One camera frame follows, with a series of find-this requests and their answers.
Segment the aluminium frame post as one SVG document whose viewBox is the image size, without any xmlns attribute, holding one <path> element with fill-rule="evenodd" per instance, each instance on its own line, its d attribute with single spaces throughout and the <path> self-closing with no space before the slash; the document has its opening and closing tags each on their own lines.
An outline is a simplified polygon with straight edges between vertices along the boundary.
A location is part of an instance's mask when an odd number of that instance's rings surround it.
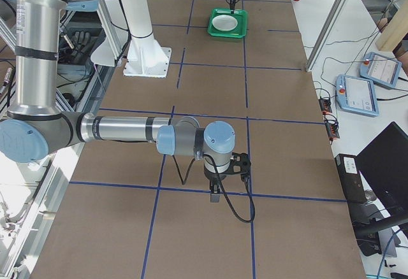
<svg viewBox="0 0 408 279">
<path fill-rule="evenodd" d="M 319 55 L 326 45 L 326 42 L 336 24 L 337 19 L 340 17 L 347 2 L 348 0 L 334 0 L 334 3 L 329 11 L 329 14 L 323 24 L 323 27 L 319 33 L 319 36 L 317 37 L 317 40 L 305 65 L 306 71 L 312 71 L 314 65 L 317 62 L 317 59 L 319 58 Z"/>
</svg>

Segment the black box device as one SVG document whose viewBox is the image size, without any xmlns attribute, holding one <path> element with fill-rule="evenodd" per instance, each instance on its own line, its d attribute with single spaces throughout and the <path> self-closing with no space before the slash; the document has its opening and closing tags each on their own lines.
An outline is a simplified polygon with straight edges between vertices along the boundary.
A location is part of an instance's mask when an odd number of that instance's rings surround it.
<svg viewBox="0 0 408 279">
<path fill-rule="evenodd" d="M 349 154 L 338 154 L 335 157 L 335 163 L 346 200 L 349 203 L 365 204 L 367 198 L 356 157 Z"/>
</svg>

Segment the pale green plastic fork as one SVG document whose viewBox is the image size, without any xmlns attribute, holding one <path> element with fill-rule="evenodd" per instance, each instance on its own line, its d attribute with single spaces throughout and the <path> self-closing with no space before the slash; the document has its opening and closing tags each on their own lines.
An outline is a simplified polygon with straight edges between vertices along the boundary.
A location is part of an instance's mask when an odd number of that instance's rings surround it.
<svg viewBox="0 0 408 279">
<path fill-rule="evenodd" d="M 217 13 L 218 14 L 225 14 L 225 15 L 234 15 L 235 14 L 235 11 L 231 11 L 231 10 L 221 10 L 221 9 L 219 9 L 219 10 L 217 10 Z"/>
</svg>

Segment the blue teach pendant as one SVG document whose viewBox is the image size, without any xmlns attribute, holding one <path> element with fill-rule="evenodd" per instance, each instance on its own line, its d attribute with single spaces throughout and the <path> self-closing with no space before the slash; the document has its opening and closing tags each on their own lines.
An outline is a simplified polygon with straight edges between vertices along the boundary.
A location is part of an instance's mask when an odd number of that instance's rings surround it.
<svg viewBox="0 0 408 279">
<path fill-rule="evenodd" d="M 379 115 L 379 107 L 372 80 L 338 75 L 335 86 L 337 102 L 342 110 L 368 117 Z"/>
<path fill-rule="evenodd" d="M 360 64 L 360 76 L 387 89 L 394 89 L 398 76 L 402 68 L 402 63 L 394 58 L 369 52 Z"/>
</svg>

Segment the black laptop monitor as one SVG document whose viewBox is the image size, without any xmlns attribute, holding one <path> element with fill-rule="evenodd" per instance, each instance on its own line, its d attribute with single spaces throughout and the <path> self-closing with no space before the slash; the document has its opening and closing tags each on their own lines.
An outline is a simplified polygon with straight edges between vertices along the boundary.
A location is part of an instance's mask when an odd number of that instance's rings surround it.
<svg viewBox="0 0 408 279">
<path fill-rule="evenodd" d="M 396 122 L 383 129 L 357 155 L 356 162 L 390 215 L 407 210 L 407 134 Z"/>
</svg>

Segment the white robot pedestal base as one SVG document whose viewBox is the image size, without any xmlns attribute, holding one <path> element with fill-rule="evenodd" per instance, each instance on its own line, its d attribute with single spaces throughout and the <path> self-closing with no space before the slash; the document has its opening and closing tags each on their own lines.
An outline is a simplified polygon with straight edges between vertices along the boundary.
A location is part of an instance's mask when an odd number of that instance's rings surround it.
<svg viewBox="0 0 408 279">
<path fill-rule="evenodd" d="M 121 2 L 131 35 L 124 75 L 166 77 L 171 48 L 162 47 L 155 39 L 147 0 L 121 0 Z"/>
</svg>

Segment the blue teach pendant near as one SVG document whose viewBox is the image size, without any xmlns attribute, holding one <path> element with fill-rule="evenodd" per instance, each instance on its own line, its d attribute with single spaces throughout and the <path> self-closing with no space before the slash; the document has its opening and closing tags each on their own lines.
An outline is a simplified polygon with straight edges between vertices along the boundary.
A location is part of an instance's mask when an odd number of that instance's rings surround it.
<svg viewBox="0 0 408 279">
<path fill-rule="evenodd" d="M 379 115 L 379 107 L 372 80 L 338 75 L 335 86 L 337 102 L 342 110 L 368 117 Z"/>
</svg>

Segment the green plastic tray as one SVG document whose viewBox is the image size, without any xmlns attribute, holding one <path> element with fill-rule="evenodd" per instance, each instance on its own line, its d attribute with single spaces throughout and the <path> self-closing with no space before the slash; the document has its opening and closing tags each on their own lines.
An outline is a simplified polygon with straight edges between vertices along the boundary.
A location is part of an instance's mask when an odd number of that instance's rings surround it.
<svg viewBox="0 0 408 279">
<path fill-rule="evenodd" d="M 235 14 L 231 16 L 235 17 L 238 20 L 237 27 L 233 31 L 230 31 L 230 32 L 221 32 L 215 29 L 212 25 L 212 19 L 215 16 L 222 15 L 222 14 L 217 13 L 217 10 L 219 9 L 229 10 L 226 8 L 214 8 L 212 10 L 211 15 L 210 15 L 210 20 L 208 23 L 208 28 L 207 28 L 207 32 L 209 33 L 209 35 L 214 36 L 214 37 L 222 37 L 222 38 L 235 38 L 235 39 L 243 38 L 247 32 L 247 17 L 248 17 L 247 12 L 245 10 L 235 10 Z"/>
</svg>

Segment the white paper sheet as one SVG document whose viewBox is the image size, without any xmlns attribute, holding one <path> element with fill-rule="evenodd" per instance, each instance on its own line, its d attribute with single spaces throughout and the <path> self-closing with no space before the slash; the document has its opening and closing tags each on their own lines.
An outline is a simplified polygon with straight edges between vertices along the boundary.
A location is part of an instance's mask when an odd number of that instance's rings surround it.
<svg viewBox="0 0 408 279">
<path fill-rule="evenodd" d="M 110 42 L 105 39 L 92 53 L 91 61 L 100 66 L 115 67 L 115 56 L 112 52 Z"/>
</svg>

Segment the blue teach pendant far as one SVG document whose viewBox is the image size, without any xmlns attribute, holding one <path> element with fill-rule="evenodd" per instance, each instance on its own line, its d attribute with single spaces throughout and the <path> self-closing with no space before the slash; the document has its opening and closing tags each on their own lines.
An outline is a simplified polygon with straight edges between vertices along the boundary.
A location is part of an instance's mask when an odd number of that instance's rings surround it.
<svg viewBox="0 0 408 279">
<path fill-rule="evenodd" d="M 402 68 L 402 63 L 394 58 L 369 52 L 360 64 L 360 76 L 387 89 L 394 89 L 398 76 Z"/>
</svg>

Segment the white round plate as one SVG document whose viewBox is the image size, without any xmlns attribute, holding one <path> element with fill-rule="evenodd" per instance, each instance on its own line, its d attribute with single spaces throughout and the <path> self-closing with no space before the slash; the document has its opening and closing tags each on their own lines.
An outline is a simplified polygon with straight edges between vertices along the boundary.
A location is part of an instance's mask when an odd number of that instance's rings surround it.
<svg viewBox="0 0 408 279">
<path fill-rule="evenodd" d="M 218 31 L 230 32 L 237 27 L 238 20 L 231 15 L 218 15 L 212 19 L 212 25 Z"/>
</svg>

